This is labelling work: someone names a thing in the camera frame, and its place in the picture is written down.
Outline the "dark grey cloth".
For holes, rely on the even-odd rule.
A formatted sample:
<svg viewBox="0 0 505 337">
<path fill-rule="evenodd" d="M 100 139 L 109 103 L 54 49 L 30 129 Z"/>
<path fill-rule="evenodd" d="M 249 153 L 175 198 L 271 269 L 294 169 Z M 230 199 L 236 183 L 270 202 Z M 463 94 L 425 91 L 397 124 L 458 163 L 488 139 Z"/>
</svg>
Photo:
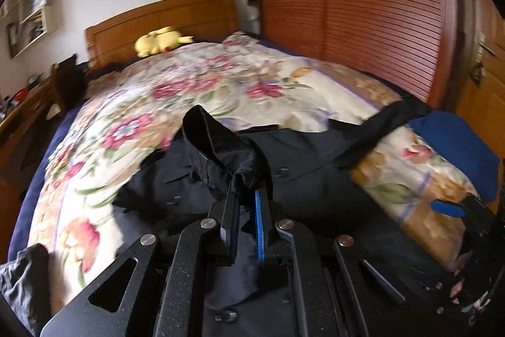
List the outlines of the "dark grey cloth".
<svg viewBox="0 0 505 337">
<path fill-rule="evenodd" d="M 34 244 L 1 265 L 1 321 L 16 336 L 40 336 L 50 318 L 49 253 Z"/>
</svg>

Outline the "white wall shelf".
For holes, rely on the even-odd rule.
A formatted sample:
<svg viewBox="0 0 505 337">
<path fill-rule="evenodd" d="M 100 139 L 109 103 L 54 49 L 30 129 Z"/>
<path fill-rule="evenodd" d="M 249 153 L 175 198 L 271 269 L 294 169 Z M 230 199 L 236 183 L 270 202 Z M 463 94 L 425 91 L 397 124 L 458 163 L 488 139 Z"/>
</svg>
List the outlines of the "white wall shelf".
<svg viewBox="0 0 505 337">
<path fill-rule="evenodd" d="M 5 0 L 1 19 L 7 21 L 5 29 L 11 59 L 56 30 L 52 0 Z"/>
</svg>

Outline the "floral fleece blanket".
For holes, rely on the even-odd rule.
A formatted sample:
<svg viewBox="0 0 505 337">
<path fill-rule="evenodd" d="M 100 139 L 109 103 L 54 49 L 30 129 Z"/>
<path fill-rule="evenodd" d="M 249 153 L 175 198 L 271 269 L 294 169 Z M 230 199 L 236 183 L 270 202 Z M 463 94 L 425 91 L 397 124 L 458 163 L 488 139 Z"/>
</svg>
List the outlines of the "floral fleece blanket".
<svg viewBox="0 0 505 337">
<path fill-rule="evenodd" d="M 203 106 L 226 127 L 277 125 L 322 132 L 330 121 L 361 124 L 399 99 L 383 83 L 340 64 L 290 57 L 244 33 L 149 57 L 92 81 L 86 102 L 49 151 L 30 244 L 49 252 L 56 314 L 114 259 L 123 241 L 112 217 L 119 188 L 142 160 L 169 146 L 185 112 Z M 447 268 L 464 226 L 429 209 L 475 187 L 460 167 L 409 126 L 383 138 L 352 179 Z"/>
</svg>

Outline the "long wooden desk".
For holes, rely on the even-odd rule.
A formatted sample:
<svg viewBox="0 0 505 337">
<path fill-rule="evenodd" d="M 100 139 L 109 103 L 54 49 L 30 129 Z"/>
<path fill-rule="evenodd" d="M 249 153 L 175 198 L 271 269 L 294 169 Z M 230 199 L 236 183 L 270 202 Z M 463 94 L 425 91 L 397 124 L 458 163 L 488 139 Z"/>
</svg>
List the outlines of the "long wooden desk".
<svg viewBox="0 0 505 337">
<path fill-rule="evenodd" d="M 27 189 L 62 122 L 61 114 L 50 115 L 54 103 L 51 82 L 45 80 L 1 122 L 1 262 L 8 261 Z"/>
</svg>

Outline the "wooden room door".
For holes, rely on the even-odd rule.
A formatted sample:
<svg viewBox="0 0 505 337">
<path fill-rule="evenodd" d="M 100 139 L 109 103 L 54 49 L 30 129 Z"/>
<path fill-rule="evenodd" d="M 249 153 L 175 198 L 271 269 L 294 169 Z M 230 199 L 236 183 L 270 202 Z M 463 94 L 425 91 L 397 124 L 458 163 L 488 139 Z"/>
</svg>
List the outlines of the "wooden room door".
<svg viewBox="0 0 505 337">
<path fill-rule="evenodd" d="M 459 0 L 462 87 L 455 112 L 504 157 L 504 18 L 492 0 Z"/>
</svg>

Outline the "black button coat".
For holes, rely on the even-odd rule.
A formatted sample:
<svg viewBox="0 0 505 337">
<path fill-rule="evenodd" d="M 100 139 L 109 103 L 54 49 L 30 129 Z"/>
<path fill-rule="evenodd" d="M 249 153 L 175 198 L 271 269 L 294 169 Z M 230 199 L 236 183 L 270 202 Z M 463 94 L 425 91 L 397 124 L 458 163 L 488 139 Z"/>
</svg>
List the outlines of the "black button coat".
<svg viewBox="0 0 505 337">
<path fill-rule="evenodd" d="M 359 125 L 330 121 L 322 133 L 303 133 L 275 125 L 235 133 L 204 108 L 189 110 L 172 142 L 153 151 L 118 191 L 114 219 L 126 243 L 151 230 L 168 251 L 181 231 L 236 192 L 265 189 L 272 218 L 291 218 L 311 230 L 318 253 L 336 286 L 340 329 L 373 336 L 438 336 L 434 287 L 442 266 L 410 239 L 354 183 L 350 171 L 386 135 L 428 115 L 417 98 L 390 104 Z M 399 303 L 371 274 L 364 279 L 361 303 L 373 312 L 358 316 L 334 248 L 341 234 L 353 236 L 407 290 Z"/>
</svg>

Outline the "yellow plush toy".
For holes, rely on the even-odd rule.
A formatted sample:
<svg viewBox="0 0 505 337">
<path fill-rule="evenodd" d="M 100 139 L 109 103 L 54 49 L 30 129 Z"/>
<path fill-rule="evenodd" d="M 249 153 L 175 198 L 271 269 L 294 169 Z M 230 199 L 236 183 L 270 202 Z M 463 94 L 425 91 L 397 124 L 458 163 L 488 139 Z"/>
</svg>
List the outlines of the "yellow plush toy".
<svg viewBox="0 0 505 337">
<path fill-rule="evenodd" d="M 193 36 L 183 36 L 173 27 L 163 27 L 138 38 L 134 49 L 137 57 L 145 58 L 191 43 L 193 43 Z"/>
</svg>

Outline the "wooden chair with clothes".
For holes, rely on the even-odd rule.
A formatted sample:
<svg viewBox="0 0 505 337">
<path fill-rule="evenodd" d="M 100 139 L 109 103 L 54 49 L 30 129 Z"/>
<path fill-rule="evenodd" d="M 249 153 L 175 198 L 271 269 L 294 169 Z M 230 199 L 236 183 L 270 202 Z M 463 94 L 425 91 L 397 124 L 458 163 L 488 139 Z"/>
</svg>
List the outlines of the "wooden chair with clothes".
<svg viewBox="0 0 505 337">
<path fill-rule="evenodd" d="M 50 85 L 55 103 L 66 116 L 86 95 L 86 66 L 77 63 L 75 53 L 50 68 Z"/>
</svg>

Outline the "navy blue bed sheet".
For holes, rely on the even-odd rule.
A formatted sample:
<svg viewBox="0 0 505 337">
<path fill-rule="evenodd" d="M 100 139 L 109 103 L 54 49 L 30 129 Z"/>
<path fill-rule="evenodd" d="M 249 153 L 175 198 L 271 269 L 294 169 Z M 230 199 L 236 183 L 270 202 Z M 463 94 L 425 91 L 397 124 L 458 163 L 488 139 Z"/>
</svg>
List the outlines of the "navy blue bed sheet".
<svg viewBox="0 0 505 337">
<path fill-rule="evenodd" d="M 27 247 L 34 210 L 45 182 L 45 168 L 49 164 L 49 157 L 67 135 L 70 126 L 72 125 L 74 119 L 78 115 L 78 112 L 83 105 L 83 103 L 78 104 L 64 116 L 62 123 L 58 126 L 55 133 L 53 134 L 51 141 L 49 142 L 49 145 L 42 157 L 42 160 L 34 173 L 30 185 L 28 186 L 27 194 L 21 203 L 21 210 L 17 217 L 14 231 L 9 242 L 7 255 L 8 262 L 14 260 L 17 256 L 17 253 Z"/>
</svg>

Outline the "blue folded garment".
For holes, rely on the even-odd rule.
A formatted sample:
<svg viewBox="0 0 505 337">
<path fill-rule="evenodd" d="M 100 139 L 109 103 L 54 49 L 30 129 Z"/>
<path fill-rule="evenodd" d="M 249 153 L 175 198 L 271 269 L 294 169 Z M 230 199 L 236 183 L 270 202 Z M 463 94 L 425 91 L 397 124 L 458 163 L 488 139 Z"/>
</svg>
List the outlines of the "blue folded garment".
<svg viewBox="0 0 505 337">
<path fill-rule="evenodd" d="M 435 110 L 409 121 L 409 126 L 465 174 L 484 203 L 495 200 L 501 160 L 462 118 Z"/>
</svg>

